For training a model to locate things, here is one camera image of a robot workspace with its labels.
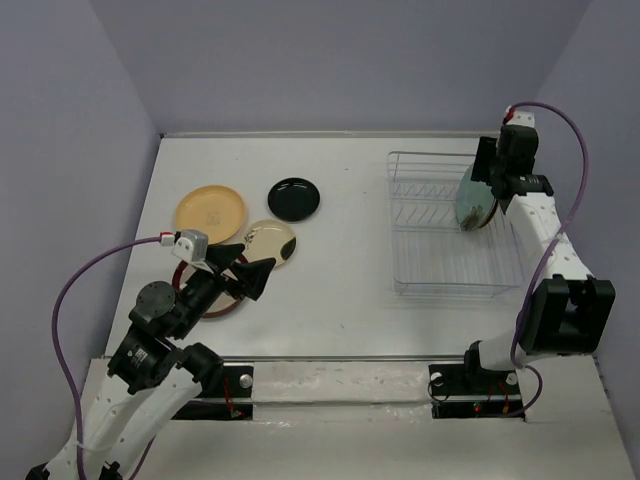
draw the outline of white table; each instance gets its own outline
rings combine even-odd
[[[511,327],[519,297],[452,307],[393,296],[385,162],[392,150],[471,153],[475,146],[473,138],[164,139],[138,237],[171,230],[180,199],[207,184],[229,185],[244,197],[247,226],[270,216],[266,196],[282,178],[308,178],[322,201],[313,218],[294,225],[298,250],[274,271],[263,297],[200,322],[187,337],[225,357],[262,360],[255,367],[255,420],[171,422],[138,479],[631,480],[588,357],[539,362],[545,390],[526,423],[431,418],[427,361],[459,356],[472,341]],[[167,249],[134,250],[107,355],[129,326],[140,288],[169,280],[176,263]],[[355,356],[425,361],[320,368],[264,359]],[[94,361],[85,395],[103,370],[104,361]],[[345,375],[353,381],[344,382]],[[520,383],[526,402],[534,379],[525,373]],[[369,405],[381,399],[387,407]],[[292,401],[310,405],[279,405]]]
[[[307,178],[320,190],[321,205],[293,226],[293,257],[273,272],[257,303],[245,301],[229,316],[200,322],[188,343],[245,357],[461,355],[471,342],[512,326],[520,296],[510,304],[507,298],[455,309],[450,302],[394,297],[386,159],[392,150],[468,154],[476,144],[473,138],[164,139],[137,236],[172,230],[176,206],[200,186],[236,189],[249,210],[248,226],[272,217],[266,199],[273,184]],[[140,289],[170,280],[176,264],[166,249],[134,249],[107,354],[129,327]]]

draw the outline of plate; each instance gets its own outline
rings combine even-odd
[[[176,230],[200,230],[209,237],[209,245],[215,245],[233,237],[246,216],[238,192],[223,185],[209,185],[182,199],[176,209]]]
[[[244,256],[239,257],[237,261],[240,263],[247,263]],[[171,279],[171,285],[173,288],[181,290],[180,287],[191,275],[193,275],[193,272],[195,272],[195,268],[186,262],[180,262],[176,267],[176,271],[173,273],[173,278]],[[224,274],[230,278],[236,278],[230,270],[225,270]],[[226,315],[238,308],[240,303],[242,303],[242,300],[244,300],[244,297],[233,298],[231,295],[224,292],[215,302],[213,302],[213,305],[211,305],[209,310],[207,310],[207,313],[205,313],[202,318],[218,318]]]
[[[471,231],[487,225],[496,213],[498,202],[491,187],[482,182],[472,182],[471,165],[462,176],[456,194],[456,219],[462,230]]]
[[[285,222],[300,222],[318,209],[320,192],[309,180],[287,178],[271,187],[267,203],[279,219]]]
[[[244,236],[244,257],[248,262],[275,258],[276,267],[286,262],[296,249],[296,234],[286,223],[260,220]]]

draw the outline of dish rack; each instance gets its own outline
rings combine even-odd
[[[493,297],[522,285],[520,246],[500,209],[463,232],[456,194],[474,155],[391,152],[387,157],[393,289],[399,295]]]

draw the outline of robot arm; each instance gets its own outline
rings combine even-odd
[[[108,364],[101,392],[83,418],[80,445],[87,480],[121,479],[145,445],[203,388],[215,386],[223,361],[196,343],[184,350],[169,339],[183,339],[223,292],[257,300],[275,266],[269,258],[237,264],[244,245],[208,246],[205,234],[180,233],[172,253],[197,268],[180,291],[166,282],[146,285],[129,313],[129,331]],[[224,275],[230,269],[235,279]],[[27,480],[78,480],[76,429],[48,464]]]
[[[533,174],[538,147],[533,127],[533,115],[524,113],[503,125],[499,140],[482,137],[471,176],[491,187],[524,246],[532,271],[561,226],[551,185],[546,177]],[[558,237],[540,279],[517,339],[519,363],[595,351],[615,299],[611,282],[594,278],[566,234]],[[472,344],[465,353],[467,371],[512,370],[514,335],[515,328]]]

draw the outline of gray wall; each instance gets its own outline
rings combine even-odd
[[[589,0],[91,0],[160,131],[485,129]]]
[[[617,300],[598,357],[611,403],[640,475],[640,3],[595,0],[538,95],[564,108],[581,127],[592,156],[581,211],[570,230],[596,276],[615,284]],[[539,114],[538,168],[549,173],[566,213],[580,180],[581,157],[572,133]]]
[[[3,2],[0,62],[0,476],[19,479],[72,422],[51,347],[57,292],[135,234],[158,137],[86,0]],[[126,262],[96,269],[63,306],[78,382],[103,352]]]

